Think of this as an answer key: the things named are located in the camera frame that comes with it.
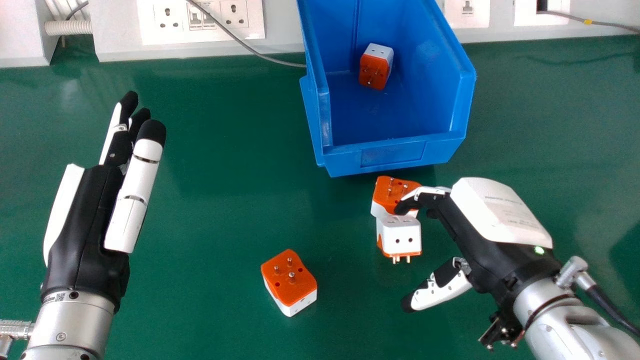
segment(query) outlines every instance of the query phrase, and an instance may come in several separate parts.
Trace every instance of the white corrugated hose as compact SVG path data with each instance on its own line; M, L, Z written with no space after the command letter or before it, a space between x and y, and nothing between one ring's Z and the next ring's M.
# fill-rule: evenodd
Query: white corrugated hose
M44 30L50 37L93 33L90 20L47 21Z

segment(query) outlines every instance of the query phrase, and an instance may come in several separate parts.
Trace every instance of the blue plastic bin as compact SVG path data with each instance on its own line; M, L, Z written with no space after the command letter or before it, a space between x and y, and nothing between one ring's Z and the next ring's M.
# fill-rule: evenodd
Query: blue plastic bin
M335 177L449 161L467 133L476 71L434 0L298 0L298 9L317 164ZM394 49L382 91L358 82L371 42Z

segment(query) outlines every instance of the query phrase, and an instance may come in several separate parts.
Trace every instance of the orange and white plug adapter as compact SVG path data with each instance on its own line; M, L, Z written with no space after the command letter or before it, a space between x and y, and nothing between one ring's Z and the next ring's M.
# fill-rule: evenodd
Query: orange and white plug adapter
M295 251L287 249L260 267L269 294L288 317L317 299L316 278L305 268Z
M407 215L394 215L396 204L408 193L420 187L415 181L379 176L373 191L371 215L376 218L376 244L382 254L391 258L393 264L406 258L422 254L422 232L415 218L417 210Z
M387 85L394 63L394 50L371 43L360 58L358 82L362 86L382 90Z

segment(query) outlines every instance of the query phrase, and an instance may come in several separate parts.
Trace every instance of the robotic hand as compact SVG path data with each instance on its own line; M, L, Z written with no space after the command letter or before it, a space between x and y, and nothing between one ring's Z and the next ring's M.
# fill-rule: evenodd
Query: robotic hand
M21 359L104 357L166 139L148 109L132 115L137 106L135 92L115 106L97 166L67 166L44 236L38 319L0 320L0 360L14 340L29 340Z
M427 209L456 242L452 258L405 296L406 312L435 306L475 289L498 305L479 341L516 348L524 338L538 359L640 359L640 347L576 296L577 284L616 321L640 336L574 256L565 266L553 255L549 233L508 186L465 177L452 189L421 186L398 199L394 213Z

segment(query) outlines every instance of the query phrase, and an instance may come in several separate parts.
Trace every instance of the white switch plate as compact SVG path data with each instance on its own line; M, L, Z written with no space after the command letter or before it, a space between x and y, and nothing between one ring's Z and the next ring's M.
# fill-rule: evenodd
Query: white switch plate
M264 39L262 0L197 1L236 36ZM137 0L142 45L232 40L200 10L184 0Z
M453 29L488 28L490 0L444 0L443 13Z
M547 10L570 13L570 0L548 0ZM555 15L537 15L537 0L513 0L514 26L567 25L569 19Z

